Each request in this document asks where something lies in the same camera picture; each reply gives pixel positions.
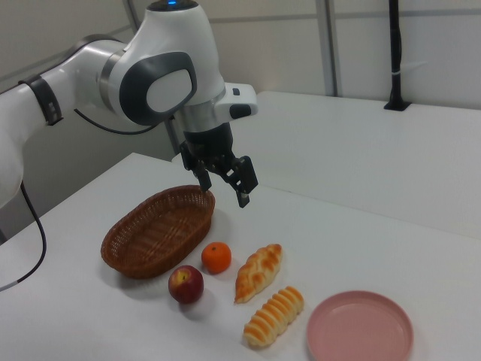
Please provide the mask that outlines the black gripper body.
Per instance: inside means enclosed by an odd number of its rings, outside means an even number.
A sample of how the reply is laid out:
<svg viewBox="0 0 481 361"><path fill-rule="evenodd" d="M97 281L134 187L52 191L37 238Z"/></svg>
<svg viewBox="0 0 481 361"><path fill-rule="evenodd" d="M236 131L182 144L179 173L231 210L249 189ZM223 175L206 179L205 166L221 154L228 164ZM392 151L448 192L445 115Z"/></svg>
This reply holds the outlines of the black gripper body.
<svg viewBox="0 0 481 361"><path fill-rule="evenodd" d="M233 159L233 135L229 123L203 132L184 132L187 150L196 159Z"/></svg>

